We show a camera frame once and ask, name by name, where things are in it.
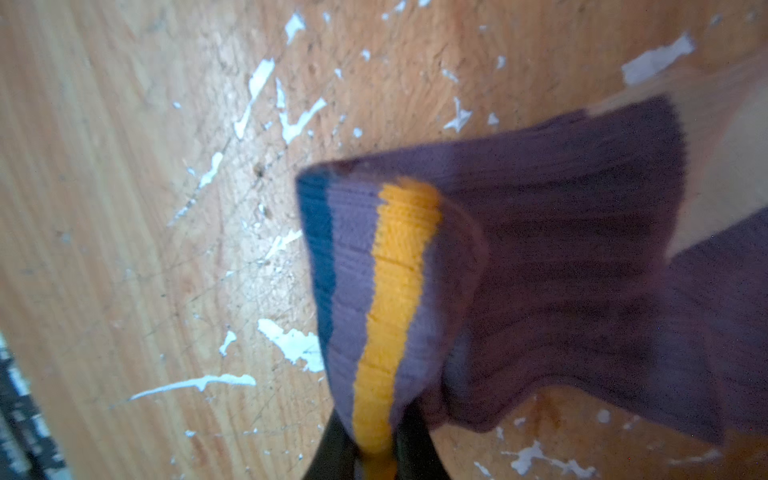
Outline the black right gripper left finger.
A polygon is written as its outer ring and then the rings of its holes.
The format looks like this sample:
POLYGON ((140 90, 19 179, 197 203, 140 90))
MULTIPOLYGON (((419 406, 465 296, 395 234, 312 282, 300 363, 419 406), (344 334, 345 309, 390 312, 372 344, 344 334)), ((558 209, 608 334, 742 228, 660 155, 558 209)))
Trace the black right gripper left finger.
POLYGON ((303 480, 354 480, 358 448, 336 410, 326 425, 318 449, 303 480))

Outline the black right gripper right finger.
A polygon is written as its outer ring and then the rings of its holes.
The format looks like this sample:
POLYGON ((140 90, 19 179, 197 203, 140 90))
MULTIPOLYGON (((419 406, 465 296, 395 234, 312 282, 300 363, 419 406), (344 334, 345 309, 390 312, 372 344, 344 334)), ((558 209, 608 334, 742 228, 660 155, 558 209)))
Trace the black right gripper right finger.
POLYGON ((450 480, 418 404, 410 404, 394 436, 398 480, 450 480))

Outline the purple sock beige toe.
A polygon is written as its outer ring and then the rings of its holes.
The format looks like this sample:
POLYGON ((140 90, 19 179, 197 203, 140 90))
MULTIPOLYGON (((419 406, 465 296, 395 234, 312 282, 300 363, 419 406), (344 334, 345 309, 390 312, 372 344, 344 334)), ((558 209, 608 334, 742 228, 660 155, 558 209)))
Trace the purple sock beige toe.
POLYGON ((767 430, 767 157, 719 143, 758 55, 522 130, 302 170, 333 411, 356 479, 395 431, 485 432, 569 385, 710 443, 767 430))

